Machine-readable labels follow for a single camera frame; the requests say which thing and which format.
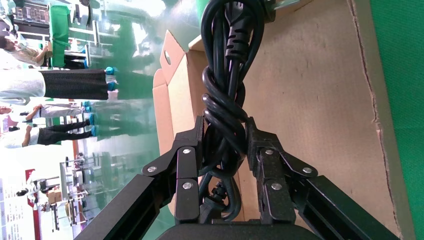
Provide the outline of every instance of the black plastic base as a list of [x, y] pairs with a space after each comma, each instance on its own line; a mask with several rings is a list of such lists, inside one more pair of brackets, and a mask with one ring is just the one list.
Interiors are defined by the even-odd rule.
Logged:
[[309, 230], [293, 224], [180, 224], [158, 240], [321, 240]]

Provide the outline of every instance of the hole in cardboard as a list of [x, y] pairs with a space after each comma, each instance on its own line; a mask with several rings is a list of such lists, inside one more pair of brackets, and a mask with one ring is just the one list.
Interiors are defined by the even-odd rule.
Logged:
[[163, 51], [163, 54], [165, 55], [166, 62], [169, 65], [171, 65], [171, 58], [170, 58], [170, 55], [168, 54], [168, 52], [167, 51]]

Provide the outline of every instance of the black skirt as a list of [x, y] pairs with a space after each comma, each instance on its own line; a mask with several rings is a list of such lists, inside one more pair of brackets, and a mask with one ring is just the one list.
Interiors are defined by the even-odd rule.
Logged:
[[107, 100], [108, 85], [102, 69], [47, 70], [44, 77], [46, 98]]

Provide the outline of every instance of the black power cord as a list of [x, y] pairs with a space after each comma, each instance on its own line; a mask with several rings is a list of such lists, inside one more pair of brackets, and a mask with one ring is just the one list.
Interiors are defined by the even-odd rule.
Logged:
[[202, 80], [209, 93], [202, 96], [208, 127], [199, 171], [200, 176], [204, 175], [199, 200], [202, 203], [204, 198], [211, 197], [208, 186], [212, 176], [220, 179], [216, 187], [228, 197], [228, 205], [223, 209], [227, 214], [222, 216], [225, 221], [237, 217], [242, 207], [234, 175], [247, 153], [242, 125], [248, 118], [242, 109], [246, 96], [243, 80], [261, 44], [265, 15], [261, 0], [211, 0], [201, 20], [201, 37], [209, 64]]

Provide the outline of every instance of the green fabric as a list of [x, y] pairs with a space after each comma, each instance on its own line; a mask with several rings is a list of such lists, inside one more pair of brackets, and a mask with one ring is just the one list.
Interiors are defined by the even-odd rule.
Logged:
[[209, 0], [196, 0], [196, 10], [197, 17], [199, 19], [199, 24], [202, 22], [203, 11], [206, 8], [206, 5], [209, 3]]
[[416, 239], [424, 239], [424, 2], [371, 0]]
[[50, 15], [50, 41], [52, 46], [51, 65], [65, 65], [65, 49], [69, 44], [68, 15], [71, 11], [67, 6], [53, 5], [48, 10]]

